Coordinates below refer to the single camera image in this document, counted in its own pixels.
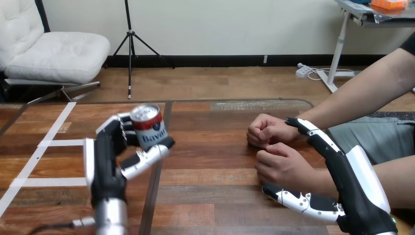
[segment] black tripod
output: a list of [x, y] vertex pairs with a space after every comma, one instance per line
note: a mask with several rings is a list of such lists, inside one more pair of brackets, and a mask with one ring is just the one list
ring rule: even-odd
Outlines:
[[165, 61], [165, 63], [168, 65], [168, 67], [171, 67], [172, 69], [174, 69], [174, 66], [171, 65], [163, 56], [161, 56], [160, 54], [158, 54], [157, 51], [155, 51], [154, 49], [152, 49], [151, 46], [149, 46], [147, 43], [145, 43], [145, 41], [143, 41], [139, 36], [137, 36], [137, 34], [131, 29], [130, 9], [128, 7], [128, 0], [125, 0], [125, 11], [127, 12], [128, 32], [127, 32], [127, 36], [125, 36], [124, 40], [122, 40], [122, 43], [119, 45], [119, 47], [115, 51], [114, 56], [118, 53], [119, 49], [124, 44], [125, 40], [127, 40], [127, 38], [129, 38], [130, 42], [129, 42], [129, 49], [128, 49], [128, 52], [129, 52], [128, 98], [131, 99], [131, 73], [133, 72], [133, 68], [131, 67], [131, 53], [133, 53], [133, 55], [132, 55], [133, 58], [136, 58], [137, 57], [136, 56], [136, 52], [134, 50], [134, 40], [133, 40], [133, 36], [136, 37], [138, 40], [140, 40], [140, 42], [142, 42], [146, 47], [148, 47], [158, 57], [161, 57], [163, 59], [163, 61]]

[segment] gray shorts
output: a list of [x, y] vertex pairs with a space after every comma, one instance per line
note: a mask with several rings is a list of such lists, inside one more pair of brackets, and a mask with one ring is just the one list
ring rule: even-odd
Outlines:
[[395, 117], [362, 117], [329, 128], [329, 135], [344, 152], [361, 146], [372, 165], [415, 155], [414, 121]]

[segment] chair leg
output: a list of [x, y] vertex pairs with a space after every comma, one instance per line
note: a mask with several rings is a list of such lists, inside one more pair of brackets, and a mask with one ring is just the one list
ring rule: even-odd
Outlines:
[[58, 89], [57, 91], [54, 91], [54, 92], [49, 93], [47, 95], [44, 95], [40, 98], [32, 100], [28, 104], [39, 103], [39, 102], [42, 102], [42, 101], [45, 101], [45, 100], [48, 100], [48, 99], [51, 99], [51, 98], [54, 98], [54, 97], [58, 97], [59, 95], [62, 95], [68, 102], [77, 101], [77, 100], [85, 97], [86, 95], [88, 95], [91, 92], [87, 92], [87, 93], [78, 95], [78, 96], [76, 96], [72, 99], [69, 97], [67, 92], [74, 92], [74, 91], [78, 91], [78, 90], [81, 90], [81, 89], [94, 87], [94, 86], [99, 87], [100, 85], [101, 85], [100, 82], [90, 82], [90, 83], [87, 83], [87, 84], [82, 84], [82, 85], [79, 85], [79, 86], [72, 86], [72, 87], [67, 87], [67, 88], [62, 86], [62, 88]]
[[66, 99], [66, 101], [67, 101], [67, 102], [72, 102], [72, 100], [69, 98], [68, 94], [66, 94], [66, 92], [65, 92], [65, 88], [60, 89], [60, 90], [59, 90], [59, 93], [60, 93], [63, 97], [65, 97], [65, 99]]
[[39, 102], [42, 102], [42, 101], [45, 101], [45, 100], [48, 100], [48, 99], [52, 99], [52, 98], [58, 97], [59, 96], [58, 93], [60, 91], [62, 91], [62, 89], [63, 88], [61, 88], [61, 89], [59, 89], [57, 91], [51, 92], [51, 93], [49, 93], [47, 95], [44, 95], [42, 97], [39, 97], [37, 99], [34, 99], [34, 100], [32, 100], [31, 102], [29, 102], [27, 104], [36, 104], [36, 103], [39, 103]]
[[94, 87], [94, 86], [99, 87], [100, 85], [101, 85], [100, 82], [90, 82], [90, 83], [82, 84], [82, 85], [79, 85], [79, 86], [64, 88], [64, 92], [73, 92], [73, 91], [78, 91], [78, 90], [81, 90], [81, 89], [84, 89], [84, 88]]

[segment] chair cushion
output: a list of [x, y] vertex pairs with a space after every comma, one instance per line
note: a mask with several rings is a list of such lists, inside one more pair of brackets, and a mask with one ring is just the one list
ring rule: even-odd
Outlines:
[[0, 0], [0, 71], [44, 32], [34, 0]]
[[84, 84], [99, 73], [109, 50], [108, 39], [98, 34], [45, 33], [10, 61], [5, 74], [10, 79]]

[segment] wooden table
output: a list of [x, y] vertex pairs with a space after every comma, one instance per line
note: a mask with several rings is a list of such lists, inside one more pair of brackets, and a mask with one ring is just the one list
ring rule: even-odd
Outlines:
[[[24, 235], [40, 224], [93, 215], [80, 139], [137, 103], [24, 106], [0, 136], [0, 234]], [[131, 235], [337, 234], [268, 199], [254, 167], [257, 149], [246, 128], [260, 113], [294, 117], [301, 100], [158, 102], [176, 145], [164, 162], [129, 181]], [[292, 144], [316, 168], [322, 157], [305, 141]], [[124, 154], [130, 155], [129, 148]], [[93, 228], [43, 234], [91, 235]]]

